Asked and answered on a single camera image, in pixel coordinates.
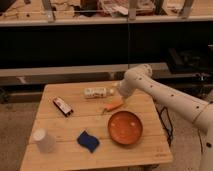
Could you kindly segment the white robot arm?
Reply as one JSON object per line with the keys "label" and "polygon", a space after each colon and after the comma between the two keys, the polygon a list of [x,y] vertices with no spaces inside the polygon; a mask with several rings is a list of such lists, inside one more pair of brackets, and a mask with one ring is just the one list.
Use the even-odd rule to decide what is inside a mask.
{"label": "white robot arm", "polygon": [[124,99],[129,98],[136,89],[172,109],[206,135],[199,171],[213,171],[213,103],[153,80],[152,68],[148,64],[128,69],[117,84],[117,90]]}

